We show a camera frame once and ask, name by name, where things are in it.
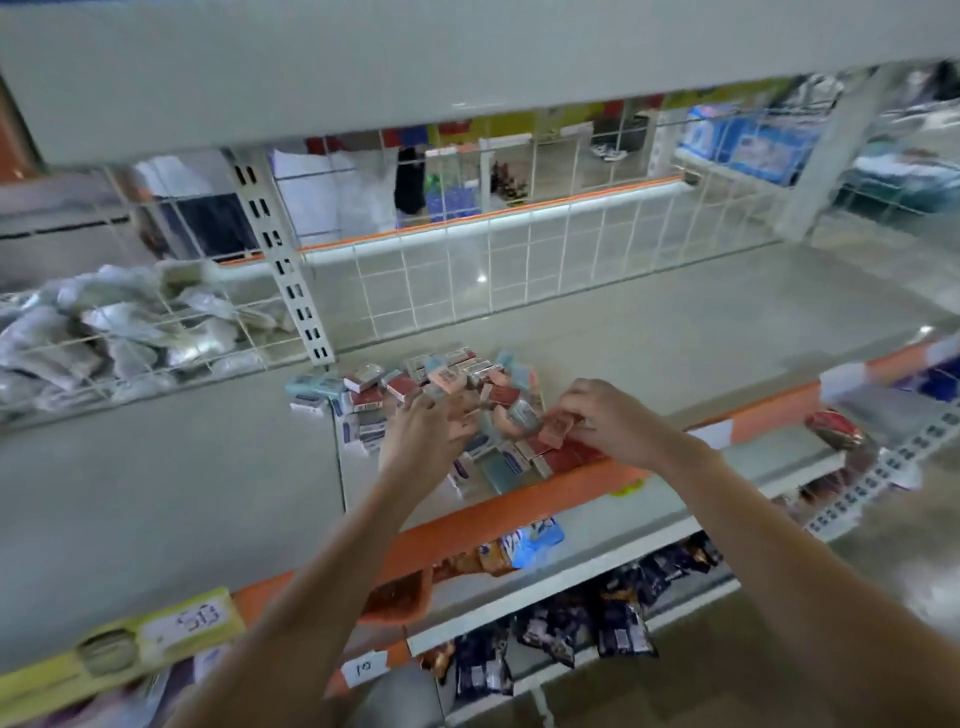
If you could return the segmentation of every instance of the person's left hand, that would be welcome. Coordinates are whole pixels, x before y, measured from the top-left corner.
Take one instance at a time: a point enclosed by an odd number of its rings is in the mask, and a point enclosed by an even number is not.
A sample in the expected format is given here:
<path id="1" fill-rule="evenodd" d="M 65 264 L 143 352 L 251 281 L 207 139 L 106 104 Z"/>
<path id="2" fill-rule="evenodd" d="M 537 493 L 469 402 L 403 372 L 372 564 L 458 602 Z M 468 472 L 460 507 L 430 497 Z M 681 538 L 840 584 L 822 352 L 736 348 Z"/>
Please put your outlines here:
<path id="1" fill-rule="evenodd" d="M 436 401 L 421 394 L 387 423 L 380 446 L 380 479 L 385 487 L 399 489 L 409 497 L 411 507 L 440 484 L 471 437 L 470 433 L 449 439 L 450 420 L 463 417 L 458 406 L 456 398 Z"/>

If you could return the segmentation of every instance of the upper shelf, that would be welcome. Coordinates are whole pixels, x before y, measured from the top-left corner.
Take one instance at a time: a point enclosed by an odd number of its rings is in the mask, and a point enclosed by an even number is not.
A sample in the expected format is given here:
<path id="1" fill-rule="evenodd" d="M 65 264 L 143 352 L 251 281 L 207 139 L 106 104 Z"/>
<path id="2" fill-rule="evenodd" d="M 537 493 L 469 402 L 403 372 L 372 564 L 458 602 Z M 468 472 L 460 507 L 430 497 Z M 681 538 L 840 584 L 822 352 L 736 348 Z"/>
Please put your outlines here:
<path id="1" fill-rule="evenodd" d="M 945 58 L 960 37 L 949 0 L 2 5 L 0 68 L 53 166 Z"/>

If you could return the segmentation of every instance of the white label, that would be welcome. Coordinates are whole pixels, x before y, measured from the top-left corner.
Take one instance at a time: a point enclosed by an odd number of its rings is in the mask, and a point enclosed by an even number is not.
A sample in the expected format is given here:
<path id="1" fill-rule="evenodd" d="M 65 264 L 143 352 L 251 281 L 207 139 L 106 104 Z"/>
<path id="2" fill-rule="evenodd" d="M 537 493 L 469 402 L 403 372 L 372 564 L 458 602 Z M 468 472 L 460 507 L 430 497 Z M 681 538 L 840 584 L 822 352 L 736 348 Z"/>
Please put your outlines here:
<path id="1" fill-rule="evenodd" d="M 934 364 L 952 359 L 958 353 L 960 353 L 960 332 L 930 344 L 926 348 L 926 364 L 932 367 Z"/>
<path id="2" fill-rule="evenodd" d="M 161 617 L 140 627 L 140 637 L 147 646 L 160 650 L 226 624 L 229 608 L 223 599 L 207 599 L 191 604 L 178 614 Z"/>
<path id="3" fill-rule="evenodd" d="M 733 420 L 724 420 L 721 423 L 691 429 L 689 434 L 698 440 L 703 440 L 713 449 L 728 448 L 733 437 Z"/>
<path id="4" fill-rule="evenodd" d="M 862 361 L 841 364 L 820 375 L 820 401 L 834 401 L 867 383 L 867 365 Z"/>
<path id="5" fill-rule="evenodd" d="M 356 660 L 348 660 L 340 671 L 344 673 L 347 685 L 355 688 L 390 671 L 387 667 L 387 652 L 372 650 L 365 655 L 360 655 Z"/>

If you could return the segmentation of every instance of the person's right arm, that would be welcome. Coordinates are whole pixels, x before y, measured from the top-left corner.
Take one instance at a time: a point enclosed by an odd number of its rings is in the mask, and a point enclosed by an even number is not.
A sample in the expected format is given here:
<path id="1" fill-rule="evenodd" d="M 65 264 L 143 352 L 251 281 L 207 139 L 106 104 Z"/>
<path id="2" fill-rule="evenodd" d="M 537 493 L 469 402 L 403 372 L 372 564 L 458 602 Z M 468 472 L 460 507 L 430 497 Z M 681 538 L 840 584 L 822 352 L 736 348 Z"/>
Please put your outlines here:
<path id="1" fill-rule="evenodd" d="M 571 437 L 663 477 L 807 674 L 871 724 L 960 724 L 960 647 L 858 576 L 719 452 L 597 379 L 559 406 Z"/>

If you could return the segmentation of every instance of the orange price rail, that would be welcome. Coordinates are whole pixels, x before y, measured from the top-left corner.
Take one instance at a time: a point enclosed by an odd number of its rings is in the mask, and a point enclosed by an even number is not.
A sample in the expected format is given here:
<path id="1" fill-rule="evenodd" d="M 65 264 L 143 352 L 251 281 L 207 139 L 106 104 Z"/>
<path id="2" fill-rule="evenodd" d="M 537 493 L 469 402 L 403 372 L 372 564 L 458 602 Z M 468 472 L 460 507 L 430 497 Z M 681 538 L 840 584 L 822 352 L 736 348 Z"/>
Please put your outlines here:
<path id="1" fill-rule="evenodd" d="M 914 344 L 863 364 L 865 380 L 887 385 L 925 369 L 928 352 L 936 344 Z M 742 444 L 777 427 L 793 425 L 823 406 L 820 381 L 793 387 L 772 397 L 751 402 L 708 422 L 690 428 L 732 420 L 732 444 Z M 429 570 L 447 556 L 462 553 L 499 538 L 537 519 L 544 519 L 590 500 L 618 491 L 648 473 L 611 459 L 591 463 L 574 471 L 530 485 L 504 496 L 450 513 L 434 521 L 401 532 L 384 560 L 377 584 L 392 581 L 415 571 Z M 293 577 L 288 572 L 253 584 L 233 598 L 241 616 L 250 624 Z M 395 667 L 411 659 L 406 641 L 386 646 L 387 664 Z M 328 694 L 346 691 L 338 671 Z"/>

